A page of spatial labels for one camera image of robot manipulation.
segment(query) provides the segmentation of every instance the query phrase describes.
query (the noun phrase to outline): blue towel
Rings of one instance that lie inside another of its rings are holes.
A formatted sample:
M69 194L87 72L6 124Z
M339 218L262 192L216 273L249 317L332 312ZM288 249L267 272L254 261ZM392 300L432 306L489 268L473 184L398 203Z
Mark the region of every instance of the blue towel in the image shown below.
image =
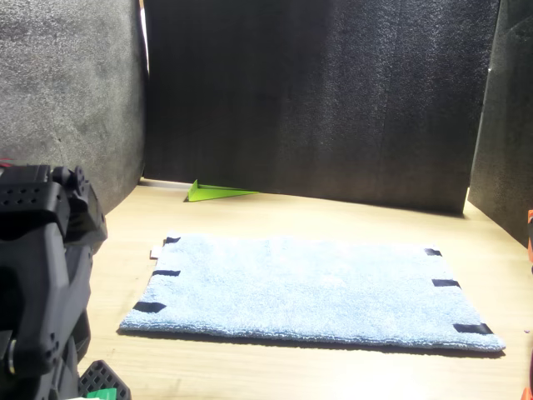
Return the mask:
M497 352L433 246L171 234L122 330Z

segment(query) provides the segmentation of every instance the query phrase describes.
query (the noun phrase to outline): black foam panel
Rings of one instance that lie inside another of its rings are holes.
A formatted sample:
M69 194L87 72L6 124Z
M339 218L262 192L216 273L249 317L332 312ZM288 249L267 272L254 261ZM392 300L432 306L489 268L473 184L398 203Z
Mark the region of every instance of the black foam panel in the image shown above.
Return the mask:
M146 0L147 178L460 212L497 0Z
M105 212L142 173L138 0L27 0L0 11L0 158L83 166Z
M520 243L533 209L533 2L502 0L468 199Z

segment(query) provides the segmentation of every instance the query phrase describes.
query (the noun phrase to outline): wooden table surface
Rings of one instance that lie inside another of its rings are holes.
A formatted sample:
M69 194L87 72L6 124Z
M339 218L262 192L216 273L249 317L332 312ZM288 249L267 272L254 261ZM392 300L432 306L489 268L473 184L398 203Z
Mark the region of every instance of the wooden table surface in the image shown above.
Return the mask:
M80 371L104 359L136 400L520 398L533 347L531 264L518 242L469 203L464 217L271 194L189 203L183 185L165 186L136 187L107 216L109 239L95 256L91 278L92 341ZM436 243L465 295L505 340L505 355L121 336L118 325L152 274L150 249L169 229Z

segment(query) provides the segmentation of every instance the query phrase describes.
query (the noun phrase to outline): green paper triangle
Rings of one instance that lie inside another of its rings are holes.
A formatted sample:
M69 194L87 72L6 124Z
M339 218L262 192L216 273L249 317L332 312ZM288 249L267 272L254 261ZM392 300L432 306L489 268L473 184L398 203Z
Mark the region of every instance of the green paper triangle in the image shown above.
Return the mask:
M245 194L254 194L249 190L234 189L232 187L200 185L198 180L194 181L189 189L189 202L200 202L201 200L211 200L213 198L230 198L233 196L243 196Z
M86 398L100 398L101 400L117 400L116 388L101 389L96 392L90 392Z

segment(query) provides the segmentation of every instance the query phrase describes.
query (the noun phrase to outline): black tape strip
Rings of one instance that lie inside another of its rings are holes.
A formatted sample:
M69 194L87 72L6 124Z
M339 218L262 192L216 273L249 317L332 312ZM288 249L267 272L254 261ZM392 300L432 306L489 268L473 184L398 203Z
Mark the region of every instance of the black tape strip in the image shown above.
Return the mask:
M165 240L165 244L178 243L180 239L181 239L180 237L167 237L167 240Z
M431 281L438 288L442 286L457 286L458 288L461 287L459 283L457 281L454 281L453 279L431 279Z
M166 270L166 269L163 269L163 270L159 270L159 271L154 271L152 276L154 275L164 275L165 277L179 277L180 276L180 272L181 271L170 271L170 270Z
M433 250L432 248L425 248L424 251L426 252L428 256L441 256L442 257L442 253L439 252L438 250Z
M159 313L165 307L166 305L160 302L137 302L133 309L141 313Z
M453 327L458 333L479 333L480 335L491 335L492 331L486 326L486 323L478 325L464 325L462 323L454 323Z

